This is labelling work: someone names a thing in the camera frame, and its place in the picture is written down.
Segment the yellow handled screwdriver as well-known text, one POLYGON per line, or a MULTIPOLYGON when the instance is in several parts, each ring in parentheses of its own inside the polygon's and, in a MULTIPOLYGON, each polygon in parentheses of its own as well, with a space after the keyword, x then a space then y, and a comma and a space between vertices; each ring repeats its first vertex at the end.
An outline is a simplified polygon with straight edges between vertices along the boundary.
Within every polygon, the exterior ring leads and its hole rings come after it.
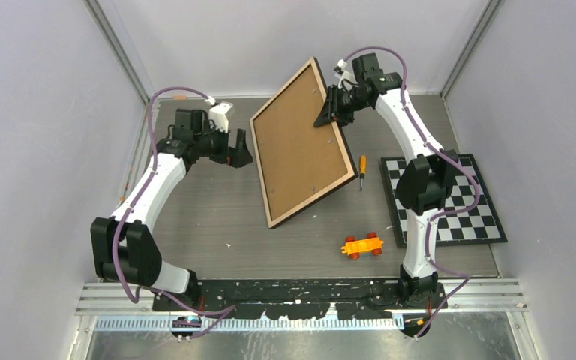
POLYGON ((367 157, 365 155, 361 155, 359 158, 359 190, 363 191, 364 188, 364 180, 367 170, 367 157))

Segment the black picture frame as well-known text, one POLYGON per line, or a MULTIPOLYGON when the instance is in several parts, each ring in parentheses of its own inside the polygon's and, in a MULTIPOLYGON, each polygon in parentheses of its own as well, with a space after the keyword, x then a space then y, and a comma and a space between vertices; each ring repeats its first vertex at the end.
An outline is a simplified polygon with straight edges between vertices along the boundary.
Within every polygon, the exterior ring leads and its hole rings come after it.
POLYGON ((309 58, 250 118, 268 228, 290 218, 358 177, 342 129, 314 127, 326 99, 326 82, 309 58))

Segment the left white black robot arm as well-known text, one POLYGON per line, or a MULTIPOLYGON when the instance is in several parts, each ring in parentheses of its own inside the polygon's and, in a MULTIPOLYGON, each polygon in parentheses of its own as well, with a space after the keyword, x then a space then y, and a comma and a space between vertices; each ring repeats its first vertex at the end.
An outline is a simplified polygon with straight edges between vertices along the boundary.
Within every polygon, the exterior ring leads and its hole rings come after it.
POLYGON ((156 144, 148 169, 130 196, 109 217, 94 219, 90 233, 97 276, 164 290, 183 311, 200 300, 197 275, 164 261, 152 235, 158 215, 174 188, 200 159, 241 168, 253 161, 246 132, 229 144, 233 105, 220 102, 209 110, 177 109, 175 122, 156 144))

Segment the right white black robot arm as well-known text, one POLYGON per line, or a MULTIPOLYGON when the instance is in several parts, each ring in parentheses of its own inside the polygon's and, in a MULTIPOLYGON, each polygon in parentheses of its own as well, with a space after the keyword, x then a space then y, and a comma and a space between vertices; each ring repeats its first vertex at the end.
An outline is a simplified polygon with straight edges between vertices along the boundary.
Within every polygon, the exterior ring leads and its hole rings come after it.
POLYGON ((355 112, 371 107, 403 150, 406 166, 394 195, 406 211, 406 253, 396 294, 403 305, 417 308, 437 291, 437 215, 451 196, 458 156, 430 135, 414 109, 404 78, 396 72, 385 73, 376 53, 352 61, 341 59, 334 70, 339 82, 327 88, 313 126, 345 126, 353 122, 355 112))

